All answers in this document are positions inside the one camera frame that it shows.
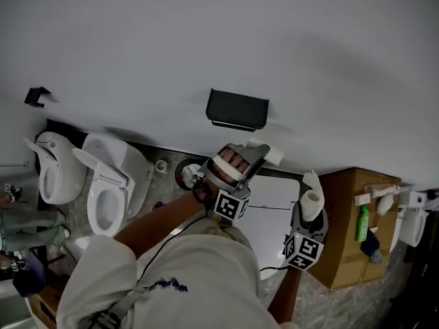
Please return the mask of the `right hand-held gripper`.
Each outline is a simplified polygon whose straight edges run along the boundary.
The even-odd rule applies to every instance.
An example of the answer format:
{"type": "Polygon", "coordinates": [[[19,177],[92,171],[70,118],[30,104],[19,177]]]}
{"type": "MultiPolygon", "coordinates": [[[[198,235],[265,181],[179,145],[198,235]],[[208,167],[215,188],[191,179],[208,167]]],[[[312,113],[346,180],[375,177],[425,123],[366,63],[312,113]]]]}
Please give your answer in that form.
{"type": "Polygon", "coordinates": [[[301,204],[296,202],[292,209],[291,230],[285,237],[282,266],[302,271],[314,266],[324,249],[324,239],[328,228],[329,222],[325,208],[313,221],[303,222],[301,204]]]}

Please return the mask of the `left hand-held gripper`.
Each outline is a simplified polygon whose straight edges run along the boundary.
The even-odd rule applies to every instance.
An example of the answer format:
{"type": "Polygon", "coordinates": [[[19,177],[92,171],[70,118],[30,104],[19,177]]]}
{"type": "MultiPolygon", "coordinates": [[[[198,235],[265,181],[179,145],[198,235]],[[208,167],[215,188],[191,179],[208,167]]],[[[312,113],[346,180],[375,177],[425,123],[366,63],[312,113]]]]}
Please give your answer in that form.
{"type": "Polygon", "coordinates": [[[230,221],[238,221],[244,216],[250,201],[249,183],[267,160],[270,146],[257,143],[243,146],[230,143],[225,147],[209,158],[200,171],[213,186],[219,189],[213,212],[230,221]],[[230,147],[249,163],[243,173],[220,157],[220,152],[225,147],[230,147]]]}

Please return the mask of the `person's left hand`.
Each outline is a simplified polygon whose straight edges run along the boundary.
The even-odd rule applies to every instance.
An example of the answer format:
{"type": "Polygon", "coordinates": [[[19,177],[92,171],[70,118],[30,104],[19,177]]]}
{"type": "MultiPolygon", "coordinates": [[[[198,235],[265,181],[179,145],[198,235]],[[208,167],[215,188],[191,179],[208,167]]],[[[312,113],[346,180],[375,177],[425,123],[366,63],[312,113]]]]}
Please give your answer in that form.
{"type": "Polygon", "coordinates": [[[241,173],[243,173],[249,166],[249,163],[230,147],[225,147],[219,153],[219,156],[241,173]]]}

